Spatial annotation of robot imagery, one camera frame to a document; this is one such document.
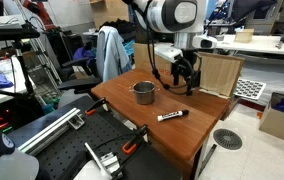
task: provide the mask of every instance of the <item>white marker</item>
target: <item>white marker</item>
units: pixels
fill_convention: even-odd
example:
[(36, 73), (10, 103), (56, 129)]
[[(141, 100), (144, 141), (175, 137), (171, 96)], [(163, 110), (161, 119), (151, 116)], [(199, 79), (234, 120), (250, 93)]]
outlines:
[(170, 118), (173, 118), (173, 117), (184, 116), (184, 115), (188, 115), (188, 114), (189, 114), (189, 110), (185, 109), (185, 110), (182, 110), (182, 111), (177, 111), (177, 112), (173, 112), (173, 113), (170, 113), (170, 114), (158, 116), (158, 121), (163, 121), (163, 120), (170, 119)]

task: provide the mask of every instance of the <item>metal pot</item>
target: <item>metal pot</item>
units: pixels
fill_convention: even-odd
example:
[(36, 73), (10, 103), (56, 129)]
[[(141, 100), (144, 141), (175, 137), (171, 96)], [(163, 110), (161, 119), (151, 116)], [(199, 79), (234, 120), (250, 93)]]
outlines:
[(133, 86), (135, 101), (139, 104), (146, 105), (154, 102), (155, 86), (150, 81), (142, 81)]

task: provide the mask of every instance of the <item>floor drain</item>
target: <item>floor drain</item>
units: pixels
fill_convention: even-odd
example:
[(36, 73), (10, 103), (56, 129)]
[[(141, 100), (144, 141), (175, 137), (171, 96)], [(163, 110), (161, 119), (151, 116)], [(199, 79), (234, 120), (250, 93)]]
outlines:
[(218, 129), (214, 131), (213, 138), (220, 146), (226, 149), (237, 150), (242, 147), (241, 138), (227, 129)]

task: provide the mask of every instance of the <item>wooden tabletop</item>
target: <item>wooden tabletop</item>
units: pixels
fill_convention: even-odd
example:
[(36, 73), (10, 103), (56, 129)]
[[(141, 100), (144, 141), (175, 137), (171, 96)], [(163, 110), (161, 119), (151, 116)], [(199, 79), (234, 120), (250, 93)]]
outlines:
[[(155, 101), (135, 102), (131, 87), (141, 81), (156, 84)], [(173, 95), (164, 90), (150, 72), (134, 69), (92, 89), (98, 98), (106, 97), (110, 106), (137, 126), (147, 124), (150, 135), (178, 157), (190, 160), (226, 111), (229, 100), (196, 91), (192, 96)], [(183, 109), (189, 115), (158, 122), (157, 116)]]

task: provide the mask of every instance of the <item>black table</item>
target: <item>black table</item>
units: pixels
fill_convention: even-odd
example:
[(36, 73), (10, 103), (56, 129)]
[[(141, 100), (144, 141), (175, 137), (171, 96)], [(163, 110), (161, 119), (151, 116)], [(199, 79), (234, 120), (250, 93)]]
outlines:
[[(16, 146), (22, 145), (35, 134), (60, 118), (66, 112), (76, 107), (81, 110), (88, 109), (93, 100), (89, 97), (82, 97), (36, 121), (23, 126), (22, 128), (8, 134)], [(132, 133), (130, 129), (115, 119), (109, 112), (98, 108), (91, 116), (84, 116), (85, 125), (78, 131), (69, 129), (61, 137), (55, 140), (50, 146), (44, 149), (36, 157), (40, 167), (46, 169), (51, 179), (70, 179), (90, 160), (84, 143), (87, 142), (92, 148), (114, 137)], [(95, 150), (97, 156), (106, 153), (116, 153), (120, 164), (128, 157), (121, 147), (130, 136), (124, 136), (112, 141)], [(149, 144), (144, 144), (132, 158), (130, 158), (122, 170), (122, 179), (181, 179), (182, 172), (155, 151)]]

